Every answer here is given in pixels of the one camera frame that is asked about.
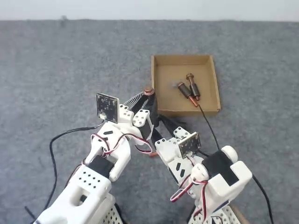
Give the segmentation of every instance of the gray carpet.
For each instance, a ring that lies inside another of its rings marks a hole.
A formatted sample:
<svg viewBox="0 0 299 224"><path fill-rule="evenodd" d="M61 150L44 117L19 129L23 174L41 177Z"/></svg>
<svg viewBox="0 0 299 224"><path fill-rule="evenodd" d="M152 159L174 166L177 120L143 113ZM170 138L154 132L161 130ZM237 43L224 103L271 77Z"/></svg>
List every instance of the gray carpet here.
<svg viewBox="0 0 299 224"><path fill-rule="evenodd" d="M222 110L209 119L218 141L234 146L260 180L275 223L297 223L298 37L298 23L0 22L0 223L29 223L24 205L40 213L54 180L50 139L98 123L96 92L124 102L150 84L153 54L214 56ZM202 117L184 120L201 133L205 152L216 150ZM55 143L55 198L88 154L92 133L73 133ZM184 196L171 203L176 187L159 158L132 150L112 193L131 224L180 224L193 200ZM270 223L253 181L235 204L251 223Z"/></svg>

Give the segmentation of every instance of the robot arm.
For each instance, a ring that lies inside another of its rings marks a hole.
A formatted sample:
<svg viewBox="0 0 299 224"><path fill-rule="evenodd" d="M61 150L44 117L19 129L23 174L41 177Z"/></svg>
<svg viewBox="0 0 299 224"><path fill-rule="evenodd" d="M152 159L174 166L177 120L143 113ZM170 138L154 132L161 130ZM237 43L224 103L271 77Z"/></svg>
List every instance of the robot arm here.
<svg viewBox="0 0 299 224"><path fill-rule="evenodd" d="M107 113L111 110L107 105L114 104L111 99L105 98L103 102ZM155 101L155 97L150 99L149 102ZM110 209L114 209L115 198L109 191L131 158L129 140L132 139L134 145L147 144L145 140L151 138L155 117L151 115L151 107L148 106L147 110L141 108L142 104L140 109L135 106L135 114L127 105L116 103L113 106L117 106L117 115L92 135L90 153L35 224L98 224L105 220Z"/></svg>
<svg viewBox="0 0 299 224"><path fill-rule="evenodd" d="M209 223L239 195L252 178L252 173L242 161L238 161L231 146L225 146L203 159L194 155L198 148L193 147L196 144L192 139L198 136L197 133L190 134L178 127L173 135L169 140L161 139L155 143L157 153L180 186L171 201L175 202L186 191L195 199L192 220L197 216L198 223L205 220Z"/></svg>

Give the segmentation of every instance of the circuit board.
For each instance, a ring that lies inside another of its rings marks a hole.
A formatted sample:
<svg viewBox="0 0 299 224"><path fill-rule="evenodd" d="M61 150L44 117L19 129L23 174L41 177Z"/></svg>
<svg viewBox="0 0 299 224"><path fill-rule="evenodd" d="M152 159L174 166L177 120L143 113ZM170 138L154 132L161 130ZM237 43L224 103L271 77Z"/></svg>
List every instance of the circuit board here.
<svg viewBox="0 0 299 224"><path fill-rule="evenodd" d="M117 124L119 117L120 100L102 93L97 93L97 111L99 118L105 118L108 121Z"/></svg>
<svg viewBox="0 0 299 224"><path fill-rule="evenodd" d="M183 139L179 143L178 147L183 159L186 158L189 154L192 155L197 153L201 147L199 134L197 132L191 134L187 138Z"/></svg>

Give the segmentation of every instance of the cardboard box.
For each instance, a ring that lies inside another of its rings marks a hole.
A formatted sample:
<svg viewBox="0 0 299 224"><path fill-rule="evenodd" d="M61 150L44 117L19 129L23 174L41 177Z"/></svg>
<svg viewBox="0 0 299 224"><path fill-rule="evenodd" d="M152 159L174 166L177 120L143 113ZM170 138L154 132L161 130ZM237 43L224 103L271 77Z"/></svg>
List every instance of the cardboard box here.
<svg viewBox="0 0 299 224"><path fill-rule="evenodd" d="M201 114L176 87L180 81L189 87L186 75L192 73L200 91L200 106L207 115L220 110L220 98L211 55L155 55L151 58L152 87L156 91L158 112L165 116Z"/></svg>

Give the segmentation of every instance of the copper bolt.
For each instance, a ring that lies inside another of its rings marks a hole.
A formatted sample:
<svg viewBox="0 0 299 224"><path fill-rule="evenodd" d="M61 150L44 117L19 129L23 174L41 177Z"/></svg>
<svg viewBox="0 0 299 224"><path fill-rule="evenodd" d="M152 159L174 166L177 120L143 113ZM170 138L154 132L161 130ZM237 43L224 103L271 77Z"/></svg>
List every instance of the copper bolt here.
<svg viewBox="0 0 299 224"><path fill-rule="evenodd" d="M190 89L192 91L192 94L194 95L195 99L197 101L200 100L200 93L199 93L199 90L198 90L198 87L196 85L196 83L194 82L194 75L192 73L189 73L186 75L186 79L189 80L190 82Z"/></svg>
<svg viewBox="0 0 299 224"><path fill-rule="evenodd" d="M192 73L189 73L186 75L186 79L189 80L190 84L194 83L194 75Z"/></svg>
<svg viewBox="0 0 299 224"><path fill-rule="evenodd" d="M143 93L146 96L151 96L151 95L153 95L155 93L155 90L152 87L150 87L150 86L146 86L144 88L144 90L143 90Z"/></svg>
<svg viewBox="0 0 299 224"><path fill-rule="evenodd" d="M192 96L189 96L188 98L189 98L189 100L193 103L193 105L194 105L195 107L198 107L198 103L195 101L195 99L194 99Z"/></svg>
<svg viewBox="0 0 299 224"><path fill-rule="evenodd" d="M198 103L195 101L195 99L193 98L191 91L188 89L188 87L183 83L183 82L179 82L178 83L178 89L181 91L181 93L187 98L189 99L193 105L195 107L198 106Z"/></svg>

